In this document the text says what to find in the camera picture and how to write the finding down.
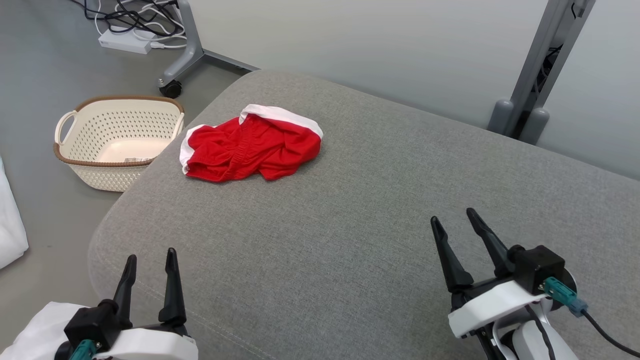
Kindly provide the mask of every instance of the robotic arm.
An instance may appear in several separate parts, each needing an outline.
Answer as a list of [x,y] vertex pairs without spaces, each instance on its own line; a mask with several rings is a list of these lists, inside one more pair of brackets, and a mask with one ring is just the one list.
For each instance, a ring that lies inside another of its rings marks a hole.
[[[484,241],[495,277],[474,282],[448,243],[437,217],[431,218],[447,289],[451,293],[449,325],[457,338],[476,336],[488,360],[577,360],[550,325],[547,315],[562,304],[544,291],[550,277],[561,279],[573,291],[575,282],[564,269],[564,259],[544,246],[507,250],[472,208],[467,216]],[[517,329],[506,328],[518,325]]]
[[169,248],[166,255],[158,324],[133,327],[129,319],[136,263],[136,256],[129,256],[113,300],[77,311],[65,327],[68,341],[60,345],[54,360],[198,360],[198,347],[184,326],[187,315],[175,249]]

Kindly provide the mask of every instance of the cable bundle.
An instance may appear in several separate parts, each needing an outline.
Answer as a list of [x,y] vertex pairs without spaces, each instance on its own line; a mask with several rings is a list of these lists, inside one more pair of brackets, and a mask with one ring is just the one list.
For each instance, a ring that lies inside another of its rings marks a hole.
[[[186,44],[164,45],[160,43],[160,41],[168,40],[172,38],[182,38],[184,40],[187,39],[184,36],[184,26],[181,23],[182,19],[178,19],[178,20],[174,19],[171,12],[168,9],[166,9],[166,7],[169,5],[177,5],[177,2],[175,0],[158,1],[158,2],[155,2],[154,0],[116,0],[117,4],[114,8],[114,12],[111,12],[111,13],[105,13],[100,11],[102,8],[101,0],[98,0],[98,10],[91,10],[87,8],[86,0],[84,0],[84,3],[80,3],[77,0],[71,0],[71,1],[73,1],[74,3],[84,8],[84,17],[88,20],[94,21],[95,28],[98,31],[98,33],[100,33],[100,35],[102,35],[102,32],[98,28],[98,20],[106,22],[109,27],[109,31],[111,31],[112,33],[126,33],[128,31],[133,31],[133,35],[136,38],[140,40],[151,40],[152,41],[151,47],[153,47],[154,49],[178,49],[181,47],[186,47]],[[146,3],[146,5],[142,6],[142,8],[138,11],[128,10],[124,6],[124,4],[131,3],[133,1]],[[145,13],[145,12],[152,12],[153,15],[148,19],[146,19],[142,16],[142,13]],[[161,23],[159,23],[158,21],[155,21],[158,16],[163,17],[167,21],[169,21],[173,25],[173,29],[171,31],[168,31]],[[112,26],[116,26],[116,25],[124,27],[125,29],[116,30],[112,28]],[[161,31],[154,30],[153,28],[150,27],[151,25],[160,27]],[[136,30],[149,31],[150,33],[153,33],[159,36],[159,38],[149,39],[149,38],[143,37],[140,34],[137,34]]]

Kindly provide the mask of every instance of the white cloth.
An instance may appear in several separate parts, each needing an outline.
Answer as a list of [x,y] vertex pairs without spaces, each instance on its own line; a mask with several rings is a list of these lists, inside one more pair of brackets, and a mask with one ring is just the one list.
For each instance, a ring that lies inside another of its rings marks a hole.
[[28,247],[27,234],[0,158],[0,268],[21,257]]
[[65,326],[82,305],[48,303],[13,342],[0,360],[53,360],[58,347],[67,340]]

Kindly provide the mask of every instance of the power strip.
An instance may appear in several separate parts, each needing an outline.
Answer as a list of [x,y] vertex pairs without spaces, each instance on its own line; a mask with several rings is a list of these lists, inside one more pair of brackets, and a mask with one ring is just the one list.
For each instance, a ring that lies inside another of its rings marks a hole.
[[[126,30],[127,28],[121,28],[120,26],[112,26],[114,30]],[[136,34],[144,38],[155,39],[156,34],[149,31],[136,30]],[[133,35],[133,30],[126,33],[112,33],[107,30],[98,39],[102,47],[108,47],[110,49],[130,51],[138,54],[148,54],[151,50],[151,40],[140,40]]]

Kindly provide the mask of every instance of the sofa cushion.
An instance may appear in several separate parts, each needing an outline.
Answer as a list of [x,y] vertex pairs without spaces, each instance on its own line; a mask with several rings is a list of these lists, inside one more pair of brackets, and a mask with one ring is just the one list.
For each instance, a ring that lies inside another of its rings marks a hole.
[[[175,247],[201,359],[480,359],[449,329],[450,295],[429,218],[437,215],[474,278],[492,264],[469,224],[473,207],[510,247],[564,257],[590,312],[639,343],[640,183],[546,150],[321,79],[258,71],[191,126],[221,124],[247,104],[318,122],[319,156],[277,181],[185,177],[184,134],[109,211],[92,239],[97,293],[138,255],[132,319],[162,308]],[[584,319],[550,315],[582,359],[622,359]]]

